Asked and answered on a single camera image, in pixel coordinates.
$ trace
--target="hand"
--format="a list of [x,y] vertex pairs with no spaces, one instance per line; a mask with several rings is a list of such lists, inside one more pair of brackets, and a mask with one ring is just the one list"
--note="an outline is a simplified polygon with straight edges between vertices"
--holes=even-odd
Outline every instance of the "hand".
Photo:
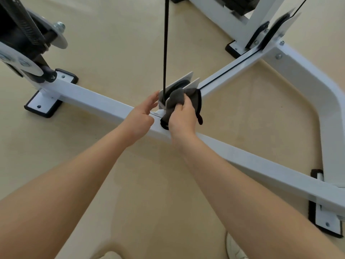
[[195,109],[192,101],[185,94],[185,103],[183,106],[177,104],[175,111],[169,119],[169,130],[171,133],[172,143],[175,145],[180,140],[187,139],[195,135],[196,125]]
[[134,107],[126,119],[116,128],[126,135],[128,146],[146,135],[153,125],[155,120],[149,114],[158,105],[158,94],[159,91],[154,92],[145,101]]

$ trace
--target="gray cloth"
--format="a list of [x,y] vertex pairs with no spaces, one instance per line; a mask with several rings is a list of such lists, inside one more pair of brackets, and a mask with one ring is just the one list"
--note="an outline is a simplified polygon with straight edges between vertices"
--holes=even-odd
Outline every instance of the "gray cloth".
[[185,103],[184,94],[186,94],[192,101],[192,105],[195,109],[195,114],[196,114],[196,117],[198,118],[199,124],[203,123],[203,119],[200,116],[200,111],[201,111],[200,90],[197,88],[190,88],[190,89],[185,89],[185,90],[183,90],[183,88],[178,88],[170,94],[170,97],[169,97],[170,99],[167,100],[167,104],[166,104],[165,115],[160,120],[160,124],[164,129],[169,130],[169,126],[168,126],[169,119],[170,119],[171,114],[175,110],[176,104],[183,105]]

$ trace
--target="person's left hand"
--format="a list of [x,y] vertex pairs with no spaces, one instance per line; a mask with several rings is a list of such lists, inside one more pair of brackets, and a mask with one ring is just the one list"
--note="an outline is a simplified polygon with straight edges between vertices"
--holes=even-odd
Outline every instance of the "person's left hand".
[[117,127],[127,135],[128,146],[146,135],[153,125],[155,120],[149,114],[158,105],[158,94],[159,91],[154,92],[145,101],[134,107],[126,119]]

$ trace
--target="forearm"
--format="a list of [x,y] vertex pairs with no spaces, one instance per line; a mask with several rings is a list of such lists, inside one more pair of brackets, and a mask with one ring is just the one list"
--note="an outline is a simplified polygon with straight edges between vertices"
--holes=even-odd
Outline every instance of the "forearm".
[[298,211],[196,136],[181,140],[178,148],[225,228],[250,259],[344,258]]
[[115,129],[1,200],[0,254],[55,258],[125,148]]

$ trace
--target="person's right hand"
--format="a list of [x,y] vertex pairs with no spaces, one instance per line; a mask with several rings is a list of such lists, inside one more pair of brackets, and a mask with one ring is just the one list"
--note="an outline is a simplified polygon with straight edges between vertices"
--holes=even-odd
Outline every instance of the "person's right hand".
[[169,119],[172,143],[175,145],[180,140],[185,140],[195,135],[196,121],[197,118],[192,101],[185,94],[185,103],[183,105],[177,104],[175,111]]

